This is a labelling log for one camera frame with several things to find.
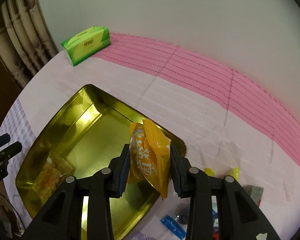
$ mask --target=tissue box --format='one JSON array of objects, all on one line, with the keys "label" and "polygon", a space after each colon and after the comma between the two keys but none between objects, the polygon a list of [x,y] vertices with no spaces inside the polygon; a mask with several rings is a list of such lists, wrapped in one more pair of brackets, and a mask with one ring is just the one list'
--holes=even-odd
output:
[{"label": "tissue box", "polygon": [[90,27],[61,43],[73,66],[110,44],[109,30],[102,26]]}]

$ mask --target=metal screw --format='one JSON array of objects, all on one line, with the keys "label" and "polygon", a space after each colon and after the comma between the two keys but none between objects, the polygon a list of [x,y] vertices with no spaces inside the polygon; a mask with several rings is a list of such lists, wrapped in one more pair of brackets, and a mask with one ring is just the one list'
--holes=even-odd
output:
[{"label": "metal screw", "polygon": [[71,182],[74,182],[74,176],[69,176],[66,178],[66,182],[67,183],[71,183]]},{"label": "metal screw", "polygon": [[191,168],[189,169],[189,171],[190,171],[191,173],[193,173],[193,174],[196,174],[196,173],[199,172],[198,168],[196,168],[196,167],[191,167]]},{"label": "metal screw", "polygon": [[234,182],[234,178],[231,176],[226,176],[226,182],[232,183]]},{"label": "metal screw", "polygon": [[109,174],[111,172],[111,169],[103,168],[101,172],[102,172],[102,174]]}]

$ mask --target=yellow plastic wrapper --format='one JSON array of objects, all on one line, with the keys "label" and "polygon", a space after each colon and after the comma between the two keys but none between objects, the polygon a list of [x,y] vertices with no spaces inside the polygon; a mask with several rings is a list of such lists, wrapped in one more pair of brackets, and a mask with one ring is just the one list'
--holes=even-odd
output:
[{"label": "yellow plastic wrapper", "polygon": [[34,180],[32,189],[45,203],[61,182],[73,173],[74,167],[68,161],[59,155],[50,155]]},{"label": "yellow plastic wrapper", "polygon": [[[205,168],[204,172],[208,175],[208,176],[212,176],[212,177],[216,177],[216,173],[213,171],[213,169],[211,168]],[[240,174],[240,168],[239,167],[235,167],[234,169],[230,170],[230,173],[227,175],[230,175],[232,177],[235,178],[235,180],[237,182],[239,182],[239,174]]]},{"label": "yellow plastic wrapper", "polygon": [[237,182],[239,182],[239,174],[240,174],[240,168],[239,167],[235,167],[234,169],[231,169],[230,175],[232,177],[234,177]]},{"label": "yellow plastic wrapper", "polygon": [[208,176],[211,176],[211,177],[215,177],[215,176],[216,176],[215,172],[214,172],[213,169],[211,169],[211,168],[205,168],[205,169],[204,169],[204,172],[205,172]]},{"label": "yellow plastic wrapper", "polygon": [[130,124],[130,172],[128,183],[146,178],[161,194],[168,197],[170,178],[170,142],[149,119]]}]

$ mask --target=white tablecloth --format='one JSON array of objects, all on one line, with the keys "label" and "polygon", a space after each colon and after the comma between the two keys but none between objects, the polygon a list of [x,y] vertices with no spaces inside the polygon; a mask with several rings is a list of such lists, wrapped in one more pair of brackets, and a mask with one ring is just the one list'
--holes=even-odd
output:
[{"label": "white tablecloth", "polygon": [[[158,76],[90,57],[72,67],[60,52],[31,80],[10,109],[0,135],[9,132],[24,150],[12,158],[4,179],[11,203],[26,224],[31,218],[15,187],[15,177],[31,143],[64,103],[91,83],[155,120],[187,146],[196,167],[217,173],[240,166],[241,184],[264,187],[260,208],[282,239],[300,226],[300,167],[269,137],[220,104]],[[127,239],[177,239],[160,219],[181,200],[172,185]]]}]

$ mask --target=black clamp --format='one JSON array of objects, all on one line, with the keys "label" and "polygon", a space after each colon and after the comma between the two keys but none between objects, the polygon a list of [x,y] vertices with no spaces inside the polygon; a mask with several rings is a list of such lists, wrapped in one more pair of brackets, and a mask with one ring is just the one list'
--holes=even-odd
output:
[{"label": "black clamp", "polygon": [[210,177],[192,167],[171,145],[171,177],[180,198],[191,198],[186,240],[212,239],[212,201],[216,196],[219,240],[280,240],[274,228],[241,185],[231,176]]},{"label": "black clamp", "polygon": [[[10,142],[10,135],[8,133],[5,133],[4,135],[0,136],[0,147],[4,146],[8,142]],[[0,152],[0,180],[2,180],[8,175],[7,166],[9,160],[15,155],[17,155],[19,152],[21,152],[21,150],[22,144],[17,141]]]}]

